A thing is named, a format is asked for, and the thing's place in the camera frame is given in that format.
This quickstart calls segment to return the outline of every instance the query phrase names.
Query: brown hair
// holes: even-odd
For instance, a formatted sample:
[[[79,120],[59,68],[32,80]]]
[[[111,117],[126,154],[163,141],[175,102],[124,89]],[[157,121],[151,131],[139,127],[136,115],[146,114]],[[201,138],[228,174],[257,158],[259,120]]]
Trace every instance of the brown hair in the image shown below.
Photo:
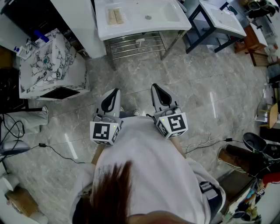
[[[131,165],[131,161],[115,164],[113,171],[107,171],[93,186],[92,194],[84,198],[85,224],[128,224]]]

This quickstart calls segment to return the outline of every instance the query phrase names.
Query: blue object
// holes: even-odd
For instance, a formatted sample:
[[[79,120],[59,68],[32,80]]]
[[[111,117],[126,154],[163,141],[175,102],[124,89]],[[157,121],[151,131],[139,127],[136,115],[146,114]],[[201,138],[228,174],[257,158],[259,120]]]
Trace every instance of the blue object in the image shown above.
[[[249,199],[255,193],[254,189],[250,189],[246,199]]]
[[[44,42],[46,42],[46,43],[49,42],[49,38],[47,38],[45,35],[43,35],[39,30],[35,30],[34,34],[37,37],[41,38]]]

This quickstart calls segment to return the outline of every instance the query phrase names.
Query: red object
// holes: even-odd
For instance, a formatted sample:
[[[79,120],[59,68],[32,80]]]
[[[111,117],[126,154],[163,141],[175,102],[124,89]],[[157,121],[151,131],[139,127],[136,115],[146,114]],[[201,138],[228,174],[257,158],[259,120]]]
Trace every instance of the red object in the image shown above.
[[[280,182],[280,172],[265,174],[262,181],[264,184],[268,184],[271,182]]]

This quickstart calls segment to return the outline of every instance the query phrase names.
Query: sink faucet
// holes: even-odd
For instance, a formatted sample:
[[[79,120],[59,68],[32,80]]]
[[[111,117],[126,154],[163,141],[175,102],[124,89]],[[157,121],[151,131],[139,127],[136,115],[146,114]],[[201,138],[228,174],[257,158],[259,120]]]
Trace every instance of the sink faucet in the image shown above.
[[[27,39],[27,43],[26,45],[28,47],[28,49],[30,48],[30,46],[34,47],[35,49],[39,49],[38,44],[36,44],[34,41],[32,41],[31,39]]]

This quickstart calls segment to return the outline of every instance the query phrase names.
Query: marble vanity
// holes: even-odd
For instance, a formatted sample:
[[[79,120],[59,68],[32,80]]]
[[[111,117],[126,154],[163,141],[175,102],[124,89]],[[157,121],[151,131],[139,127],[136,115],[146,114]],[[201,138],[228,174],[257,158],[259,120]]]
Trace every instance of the marble vanity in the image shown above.
[[[61,91],[56,93],[58,88],[73,94],[67,98],[89,92],[88,71],[82,56],[58,29],[52,30],[46,37],[49,41],[45,45],[28,59],[21,59],[20,98],[57,100],[69,95],[61,96]],[[43,41],[39,39],[36,43],[42,45]]]

